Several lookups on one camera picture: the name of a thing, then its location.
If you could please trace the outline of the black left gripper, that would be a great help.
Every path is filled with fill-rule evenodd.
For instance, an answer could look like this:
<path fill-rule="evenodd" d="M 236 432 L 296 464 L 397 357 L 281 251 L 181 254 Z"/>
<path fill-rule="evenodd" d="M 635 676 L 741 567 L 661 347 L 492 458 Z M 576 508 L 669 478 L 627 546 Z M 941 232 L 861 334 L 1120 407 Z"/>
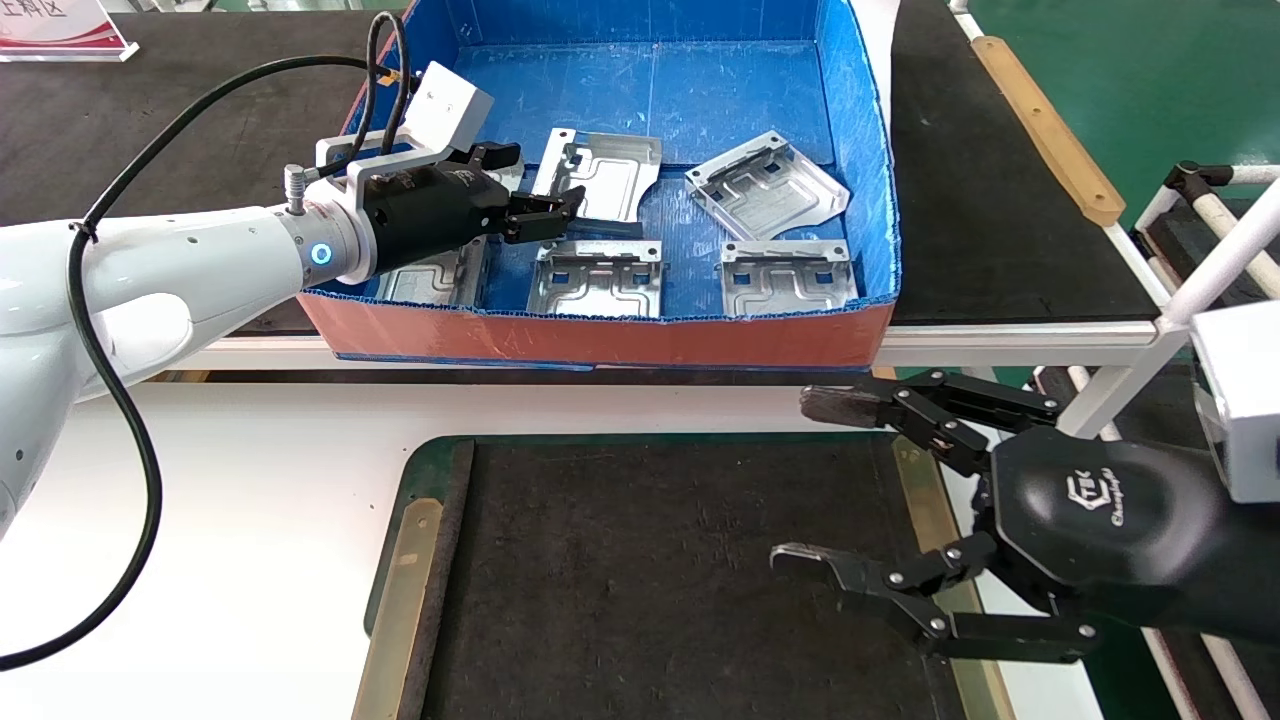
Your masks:
<path fill-rule="evenodd" d="M 525 193 L 518 143 L 475 143 L 454 163 L 401 170 L 365 183 L 362 208 L 371 223 L 376 273 L 461 249 L 504 225 L 507 243 L 549 242 L 579 217 L 585 190 L 554 196 Z"/>

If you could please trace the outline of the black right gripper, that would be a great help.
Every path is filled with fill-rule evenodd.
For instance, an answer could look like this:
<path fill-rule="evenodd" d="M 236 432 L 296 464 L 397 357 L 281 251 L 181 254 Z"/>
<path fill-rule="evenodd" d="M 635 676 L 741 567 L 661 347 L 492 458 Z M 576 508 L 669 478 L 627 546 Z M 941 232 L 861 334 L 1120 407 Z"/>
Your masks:
<path fill-rule="evenodd" d="M 963 477 L 989 470 L 975 527 L 995 538 L 975 533 L 896 568 L 818 544 L 771 550 L 774 574 L 826 583 L 838 609 L 886 621 L 923 655 L 1074 664 L 1100 647 L 1098 629 L 1060 612 L 952 612 L 934 602 L 991 564 L 1043 612 L 1277 643 L 1277 505 L 1235 502 L 1206 451 L 1070 437 L 1048 427 L 1057 400 L 940 368 L 809 386 L 800 410 L 824 424 L 896 430 Z M 1023 433 L 989 455 L 969 423 Z"/>

